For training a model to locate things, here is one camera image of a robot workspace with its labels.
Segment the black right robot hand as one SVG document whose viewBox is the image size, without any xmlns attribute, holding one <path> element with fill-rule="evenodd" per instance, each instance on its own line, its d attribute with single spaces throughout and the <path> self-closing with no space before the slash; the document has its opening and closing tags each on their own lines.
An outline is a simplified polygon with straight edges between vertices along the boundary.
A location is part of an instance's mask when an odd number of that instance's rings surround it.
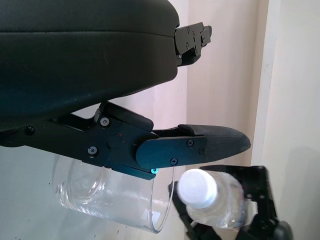
<svg viewBox="0 0 320 240">
<path fill-rule="evenodd" d="M 233 176 L 242 186 L 244 197 L 257 203 L 257 214 L 250 225 L 242 226 L 236 236 L 237 240 L 292 240 L 293 231 L 286 221 L 277 217 L 269 184 L 268 170 L 264 166 L 207 165 L 201 170 L 227 173 Z M 186 205 L 180 200 L 175 181 L 168 185 L 168 192 L 187 229 L 190 240 L 219 240 L 221 237 L 208 225 L 195 223 L 187 213 Z"/>
</svg>

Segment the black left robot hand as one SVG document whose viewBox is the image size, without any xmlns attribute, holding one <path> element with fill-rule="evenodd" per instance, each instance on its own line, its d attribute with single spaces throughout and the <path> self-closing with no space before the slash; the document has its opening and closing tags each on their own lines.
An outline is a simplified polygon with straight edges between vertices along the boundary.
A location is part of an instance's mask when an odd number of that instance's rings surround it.
<svg viewBox="0 0 320 240">
<path fill-rule="evenodd" d="M 154 169 L 248 150 L 229 127 L 153 122 L 112 103 L 173 80 L 211 41 L 167 0 L 3 0 L 0 144 L 28 146 L 151 180 Z"/>
</svg>

